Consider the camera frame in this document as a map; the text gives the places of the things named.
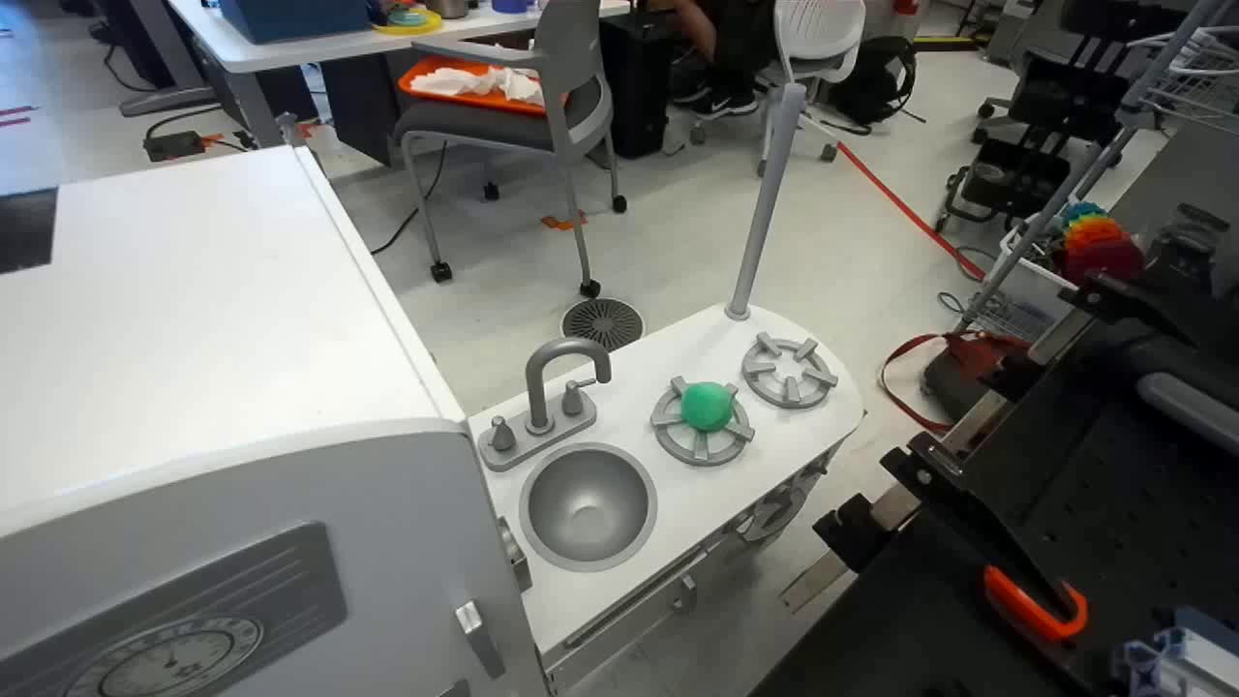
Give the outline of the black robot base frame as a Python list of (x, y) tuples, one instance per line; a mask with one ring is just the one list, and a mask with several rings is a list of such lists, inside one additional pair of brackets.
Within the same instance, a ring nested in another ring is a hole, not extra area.
[[(1210, 259), (1085, 284), (970, 445), (916, 437), (817, 523), (851, 584), (757, 697), (1234, 697), (1234, 365)], [(1085, 634), (1014, 627), (987, 565), (1055, 615), (1079, 589)]]

